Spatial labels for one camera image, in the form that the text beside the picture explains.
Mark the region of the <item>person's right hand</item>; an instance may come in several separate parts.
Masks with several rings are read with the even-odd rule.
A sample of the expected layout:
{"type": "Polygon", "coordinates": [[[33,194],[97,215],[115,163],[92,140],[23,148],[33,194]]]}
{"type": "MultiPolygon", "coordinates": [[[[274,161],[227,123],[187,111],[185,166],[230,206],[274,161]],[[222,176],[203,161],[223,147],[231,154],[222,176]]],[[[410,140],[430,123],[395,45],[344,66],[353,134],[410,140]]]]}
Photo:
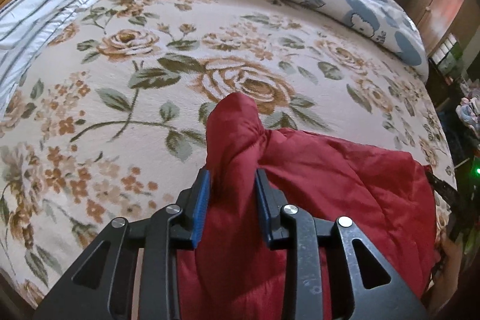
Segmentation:
{"type": "Polygon", "coordinates": [[[439,245],[445,254],[443,268],[434,278],[427,313],[432,319],[452,299],[458,288],[463,249],[448,238],[445,231],[440,234],[439,245]]]}

